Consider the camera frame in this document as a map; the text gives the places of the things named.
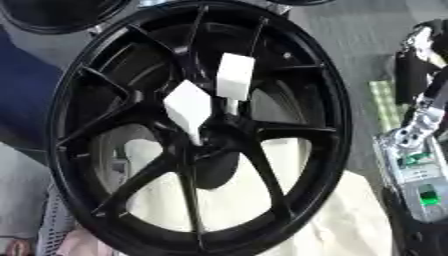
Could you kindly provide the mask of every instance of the white block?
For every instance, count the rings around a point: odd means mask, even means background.
[[[168,117],[190,135],[195,145],[201,145],[199,128],[212,114],[210,95],[185,80],[163,100],[163,103]]]
[[[246,101],[254,66],[254,58],[224,53],[216,75],[217,95],[232,100]]]

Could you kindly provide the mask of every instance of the wheel rim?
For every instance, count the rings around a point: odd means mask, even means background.
[[[176,52],[172,44],[179,41],[180,33],[171,35],[173,38],[163,38],[157,32],[161,27],[165,31],[167,27],[175,30],[176,26],[182,27],[179,24],[184,24],[184,28],[179,29],[185,30],[185,24],[188,29],[185,39],[181,40],[182,43],[175,45]],[[263,80],[264,77],[295,78],[297,75],[306,75],[311,77],[311,80],[317,79],[324,125],[260,122],[248,117],[248,111],[244,111],[245,114],[240,118],[233,118],[223,115],[217,107],[214,117],[203,129],[205,134],[212,134],[209,138],[213,143],[210,143],[208,148],[195,149],[193,152],[196,159],[216,152],[216,147],[211,147],[216,145],[224,151],[243,151],[254,167],[258,168],[275,207],[245,224],[223,231],[203,232],[195,207],[196,189],[194,186],[187,186],[192,184],[192,170],[184,168],[179,172],[179,176],[185,181],[184,191],[190,195],[187,196],[187,205],[193,232],[174,232],[143,223],[120,206],[137,189],[149,183],[155,176],[162,175],[160,170],[175,168],[172,163],[179,162],[179,157],[184,155],[185,149],[191,149],[185,142],[185,136],[167,120],[159,103],[173,86],[185,78],[213,94],[213,83],[207,82],[211,75],[207,73],[216,72],[218,64],[198,55],[198,59],[203,63],[190,65],[195,67],[192,69],[185,68],[194,58],[189,58],[193,56],[188,54],[189,51],[187,54],[182,53],[185,46],[193,51],[195,47],[205,48],[197,39],[204,31],[214,31],[214,36],[230,32],[242,35],[252,31],[250,36],[238,39],[239,43],[235,45],[240,45],[239,48],[226,51],[253,54],[257,61],[264,63],[256,68],[255,80]],[[281,47],[274,47],[278,41],[282,42]],[[159,53],[162,60],[169,60],[171,64],[167,69],[169,71],[166,71],[168,74],[160,75],[160,81],[153,78],[151,85],[143,88],[137,85],[123,86],[118,82],[123,80],[123,77],[114,77],[117,74],[114,74],[110,67],[116,65],[117,59],[120,58],[121,55],[117,53],[129,50],[129,42],[145,45],[151,51]],[[263,61],[260,56],[264,54],[262,52],[266,46],[274,52],[268,55],[267,59],[271,61]],[[283,58],[284,49],[293,58],[290,61],[279,61],[282,65],[277,66],[278,63],[272,61],[271,57],[280,55]],[[101,86],[94,89],[91,86],[79,86],[91,82]],[[289,87],[297,98],[300,90],[291,85]],[[86,103],[96,104],[88,108],[82,107]],[[111,26],[71,65],[59,84],[50,113],[49,159],[55,182],[81,224],[106,243],[129,255],[253,255],[287,239],[300,229],[335,188],[351,142],[349,111],[349,101],[343,83],[331,61],[311,37],[291,22],[244,3],[170,3],[141,11]],[[118,193],[109,195],[104,189],[96,189],[101,187],[101,184],[90,175],[93,173],[91,141],[96,135],[130,123],[146,126],[157,135],[159,143],[170,150],[165,150],[165,153],[151,162],[148,169],[152,169],[152,172],[146,171],[146,174],[143,173],[137,178],[134,176]],[[283,137],[300,137],[313,144],[303,174],[286,196],[282,196],[281,188],[273,171],[268,168],[269,162],[266,163],[259,143],[261,140]]]

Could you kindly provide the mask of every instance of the white fabric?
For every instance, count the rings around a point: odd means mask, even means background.
[[[126,152],[134,172],[160,153],[157,144],[134,140]],[[263,144],[283,190],[289,191],[300,176],[310,146],[296,139]],[[235,226],[253,219],[270,206],[262,181],[247,159],[223,187],[199,190],[199,204],[208,231]],[[189,231],[188,213],[177,176],[170,173],[149,184],[129,203],[129,210],[142,220],[173,230]],[[392,235],[381,206],[367,181],[345,172],[336,191],[293,238],[261,254],[263,256],[388,256]]]

